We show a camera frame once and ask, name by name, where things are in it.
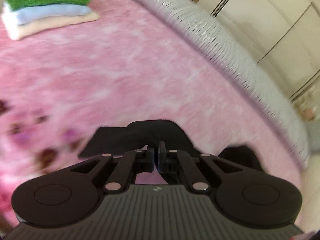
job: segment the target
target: pink blanket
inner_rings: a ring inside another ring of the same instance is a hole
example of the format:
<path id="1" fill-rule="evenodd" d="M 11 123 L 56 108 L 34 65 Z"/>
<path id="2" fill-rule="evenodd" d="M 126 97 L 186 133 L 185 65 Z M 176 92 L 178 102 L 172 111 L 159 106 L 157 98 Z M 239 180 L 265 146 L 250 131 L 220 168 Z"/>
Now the pink blanket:
<path id="1" fill-rule="evenodd" d="M 0 24 L 0 209 L 12 223 L 10 196 L 20 183 L 76 163 L 99 126 L 137 120 L 173 120 L 215 155 L 248 144 L 269 173 L 300 186 L 275 133 L 174 31 L 131 0 L 90 7 L 98 21 L 21 41 Z M 143 174 L 138 181 L 150 182 Z"/>

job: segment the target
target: metal pin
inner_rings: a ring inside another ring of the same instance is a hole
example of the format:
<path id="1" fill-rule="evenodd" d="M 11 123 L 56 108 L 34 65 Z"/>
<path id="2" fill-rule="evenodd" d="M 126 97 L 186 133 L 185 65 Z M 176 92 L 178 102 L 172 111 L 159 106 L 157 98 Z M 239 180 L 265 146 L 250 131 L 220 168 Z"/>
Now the metal pin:
<path id="1" fill-rule="evenodd" d="M 195 190 L 206 190 L 209 188 L 209 185 L 204 182 L 196 182 L 192 185 Z"/>
<path id="2" fill-rule="evenodd" d="M 119 190 L 121 189 L 121 184 L 117 182 L 110 182 L 106 184 L 106 189 L 107 190 Z"/>

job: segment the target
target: beige towel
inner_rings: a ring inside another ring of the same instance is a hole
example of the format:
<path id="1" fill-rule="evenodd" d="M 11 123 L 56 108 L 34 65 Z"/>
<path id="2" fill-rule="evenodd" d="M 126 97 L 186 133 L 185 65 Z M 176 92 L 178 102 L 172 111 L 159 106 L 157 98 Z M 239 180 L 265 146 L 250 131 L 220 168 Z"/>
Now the beige towel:
<path id="1" fill-rule="evenodd" d="M 10 39 L 17 41 L 21 40 L 26 36 L 30 36 L 32 34 L 63 27 L 66 25 L 79 24 L 84 22 L 91 22 L 99 19 L 99 15 L 95 12 L 91 12 L 86 15 L 80 16 L 52 16 L 46 17 L 43 19 L 36 20 L 34 22 L 24 24 L 24 25 L 15 25 L 12 24 L 11 17 L 5 12 L 2 14 L 2 21 L 7 29 L 8 35 Z"/>

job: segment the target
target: logo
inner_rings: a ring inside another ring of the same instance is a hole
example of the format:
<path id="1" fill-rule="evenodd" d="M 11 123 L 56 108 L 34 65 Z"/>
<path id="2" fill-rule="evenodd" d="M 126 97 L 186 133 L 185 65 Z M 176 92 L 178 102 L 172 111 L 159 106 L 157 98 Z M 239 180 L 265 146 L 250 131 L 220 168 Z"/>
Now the logo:
<path id="1" fill-rule="evenodd" d="M 160 187 L 154 187 L 153 190 L 154 190 L 155 192 L 158 192 L 158 191 L 162 190 L 162 188 L 160 188 Z"/>

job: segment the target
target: cabinet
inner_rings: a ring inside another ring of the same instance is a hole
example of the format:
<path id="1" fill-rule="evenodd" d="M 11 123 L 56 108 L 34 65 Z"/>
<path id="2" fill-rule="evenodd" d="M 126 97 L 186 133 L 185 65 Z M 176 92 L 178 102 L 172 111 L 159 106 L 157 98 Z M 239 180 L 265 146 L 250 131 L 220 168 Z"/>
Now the cabinet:
<path id="1" fill-rule="evenodd" d="M 309 4 L 309 0 L 229 0 L 216 18 L 258 62 Z"/>
<path id="2" fill-rule="evenodd" d="M 228 0 L 216 18 L 289 98 L 320 75 L 319 14 L 320 0 Z"/>
<path id="3" fill-rule="evenodd" d="M 260 61 L 259 65 L 291 96 L 320 70 L 320 17 L 310 6 L 292 29 Z"/>

